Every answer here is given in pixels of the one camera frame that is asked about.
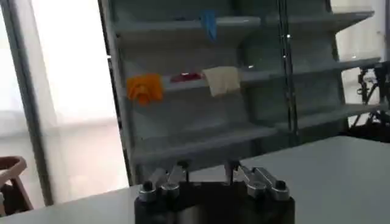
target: white shelf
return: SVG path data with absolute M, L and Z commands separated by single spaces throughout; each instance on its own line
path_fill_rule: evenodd
M 323 15 L 289 16 L 289 28 L 294 34 L 302 32 L 338 32 L 374 15 L 372 10 L 357 12 L 335 12 Z M 274 27 L 279 18 L 268 17 L 264 21 L 266 27 Z
M 294 75 L 327 72 L 332 70 L 343 71 L 346 69 L 357 68 L 360 66 L 372 65 L 378 62 L 379 60 L 380 58 L 365 58 L 365 59 L 357 59 L 352 61 L 334 62 L 334 63 L 319 65 L 315 67 L 302 66 L 302 67 L 297 67 L 297 69 L 295 69 Z M 270 79 L 276 79 L 284 76 L 280 71 L 246 71 L 243 69 L 240 70 L 240 74 L 241 74 L 241 82 L 244 85 L 252 82 L 261 82 Z M 164 76 L 162 82 L 166 92 L 208 87 L 208 83 L 205 79 L 172 83 L 171 77 Z
M 364 113 L 369 113 L 377 110 L 389 110 L 387 104 L 379 105 L 362 105 L 362 104 L 345 104 L 339 107 L 323 108 L 321 110 L 312 111 L 308 114 L 299 115 L 298 127 L 308 128 L 314 127 L 329 122 L 338 121 L 347 117 L 356 116 Z M 278 128 L 286 130 L 288 124 L 286 122 L 276 123 Z
M 136 143 L 132 159 L 136 163 L 148 163 L 161 159 L 189 156 L 211 149 L 217 150 L 230 144 L 272 136 L 276 133 L 276 128 L 243 123 L 206 128 L 201 131 L 188 131 L 175 136 L 149 138 Z
M 260 28 L 261 19 L 251 16 L 231 16 L 217 18 L 217 42 L 241 42 L 250 33 Z M 133 47 L 161 46 L 167 44 L 212 44 L 199 20 L 164 22 L 129 22 L 115 25 L 122 44 Z
M 338 12 L 323 15 L 290 16 L 289 25 L 292 33 L 302 32 L 338 32 L 352 26 L 374 14 L 372 10 L 358 12 Z M 278 16 L 261 19 L 254 16 L 230 16 L 217 18 L 217 43 L 240 43 L 249 34 L 262 28 L 278 27 Z M 199 20 L 131 22 L 120 21 L 115 24 L 119 42 L 134 47 L 177 47 L 180 45 L 202 43 L 213 44 L 206 35 Z

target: beige cloth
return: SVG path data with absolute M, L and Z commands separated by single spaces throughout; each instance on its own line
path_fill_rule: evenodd
M 204 69 L 210 92 L 213 97 L 225 95 L 240 89 L 239 74 L 236 67 L 221 66 Z

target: orange toy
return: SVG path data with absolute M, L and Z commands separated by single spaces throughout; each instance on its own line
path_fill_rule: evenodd
M 163 99 L 163 87 L 159 74 L 145 74 L 127 79 L 127 97 L 146 106 Z

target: blue glove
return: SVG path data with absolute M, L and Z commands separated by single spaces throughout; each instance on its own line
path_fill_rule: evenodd
M 211 41 L 217 40 L 217 24 L 214 10 L 203 10 L 200 14 L 200 23 L 206 30 L 207 36 Z

